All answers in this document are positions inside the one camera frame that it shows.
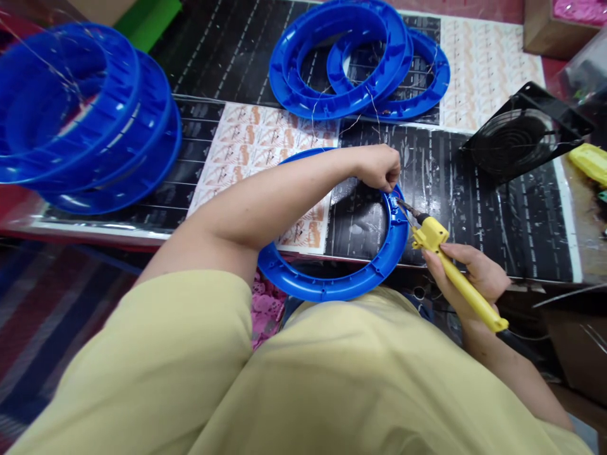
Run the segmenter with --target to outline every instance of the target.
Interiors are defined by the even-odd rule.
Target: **black fan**
[[[593,129],[586,118],[528,82],[460,150],[505,183],[574,149]]]

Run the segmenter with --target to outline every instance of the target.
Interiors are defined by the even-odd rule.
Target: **hand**
[[[353,176],[365,185],[391,193],[400,177],[400,154],[386,144],[342,149],[353,159]]]
[[[495,302],[510,285],[510,279],[506,276],[506,272],[473,246],[443,243],[441,249],[447,256],[466,265],[469,272],[468,280],[497,311]],[[436,280],[443,296],[457,312],[462,324],[480,322],[481,319],[445,275],[440,258],[435,253],[425,249],[422,254],[428,264],[428,270]]]

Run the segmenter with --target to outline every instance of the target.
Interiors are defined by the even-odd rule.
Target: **yellow object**
[[[413,247],[417,250],[425,248],[438,255],[445,268],[445,274],[463,295],[481,320],[494,332],[501,332],[508,328],[508,321],[497,314],[485,298],[471,285],[470,281],[455,267],[451,258],[441,250],[441,243],[449,238],[449,232],[436,218],[428,217],[422,222],[422,227],[411,227],[413,231]]]
[[[147,281],[9,455],[591,455],[395,294],[313,306],[254,353],[242,279]]]
[[[592,180],[607,186],[607,152],[584,143],[569,153],[569,159]]]

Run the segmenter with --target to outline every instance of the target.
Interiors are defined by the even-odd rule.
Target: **yellow sleeve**
[[[10,454],[187,451],[252,354],[251,291],[216,270],[131,290]]]

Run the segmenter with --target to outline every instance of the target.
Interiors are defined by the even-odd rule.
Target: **orange printed sheet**
[[[226,103],[188,216],[230,185],[277,166],[303,150],[337,147],[338,121],[300,119],[282,109]],[[311,208],[276,244],[280,250],[323,254],[331,195]]]

